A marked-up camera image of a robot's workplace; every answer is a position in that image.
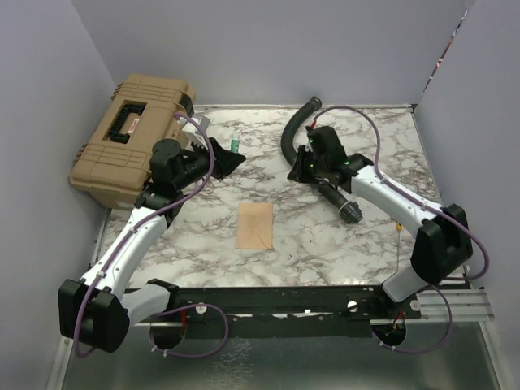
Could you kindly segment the green white glue stick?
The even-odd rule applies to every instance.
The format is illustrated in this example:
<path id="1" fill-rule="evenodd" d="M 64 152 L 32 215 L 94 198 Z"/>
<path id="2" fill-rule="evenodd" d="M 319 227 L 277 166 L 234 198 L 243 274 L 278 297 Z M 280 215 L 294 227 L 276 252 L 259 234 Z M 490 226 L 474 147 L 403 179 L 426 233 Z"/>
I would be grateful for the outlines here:
<path id="1" fill-rule="evenodd" d="M 230 150 L 233 153 L 238 153 L 240 148 L 240 138 L 238 136 L 234 136 L 231 140 Z"/>

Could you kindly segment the tan paper envelope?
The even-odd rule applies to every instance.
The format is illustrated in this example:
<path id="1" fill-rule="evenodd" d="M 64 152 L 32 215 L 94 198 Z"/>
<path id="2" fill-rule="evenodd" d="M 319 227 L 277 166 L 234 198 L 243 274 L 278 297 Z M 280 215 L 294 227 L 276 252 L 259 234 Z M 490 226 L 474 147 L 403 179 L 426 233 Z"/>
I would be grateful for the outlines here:
<path id="1" fill-rule="evenodd" d="M 238 206 L 236 248 L 272 249 L 273 204 L 242 202 Z"/>

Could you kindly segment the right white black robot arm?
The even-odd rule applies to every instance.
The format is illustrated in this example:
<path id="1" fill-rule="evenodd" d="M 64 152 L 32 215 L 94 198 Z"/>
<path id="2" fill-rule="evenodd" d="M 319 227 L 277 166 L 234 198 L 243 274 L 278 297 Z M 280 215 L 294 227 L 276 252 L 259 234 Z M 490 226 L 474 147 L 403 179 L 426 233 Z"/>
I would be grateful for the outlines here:
<path id="1" fill-rule="evenodd" d="M 430 202 L 378 175 L 370 159 L 345 153 L 330 126 L 306 130 L 309 144 L 299 146 L 288 179 L 329 183 L 356 195 L 395 219 L 415 239 L 410 264 L 387 278 L 373 298 L 379 316 L 391 318 L 406 298 L 429 284 L 438 284 L 472 256 L 466 213 L 460 206 Z"/>

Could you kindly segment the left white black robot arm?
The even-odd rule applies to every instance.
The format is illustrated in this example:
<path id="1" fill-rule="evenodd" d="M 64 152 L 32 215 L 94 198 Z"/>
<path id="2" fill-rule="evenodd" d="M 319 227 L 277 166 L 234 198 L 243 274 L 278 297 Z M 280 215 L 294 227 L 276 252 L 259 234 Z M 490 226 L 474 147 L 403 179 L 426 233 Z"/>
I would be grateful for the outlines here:
<path id="1" fill-rule="evenodd" d="M 58 290 L 60 331 L 80 345 L 113 353 L 130 327 L 157 315 L 167 321 L 179 312 L 177 286 L 153 279 L 127 292 L 128 282 L 150 247 L 171 226 L 182 205 L 207 184 L 221 180 L 244 161 L 213 137 L 206 145 L 183 149 L 173 139 L 155 143 L 149 161 L 151 178 L 138 195 L 130 217 L 105 255 L 77 281 L 66 279 Z"/>

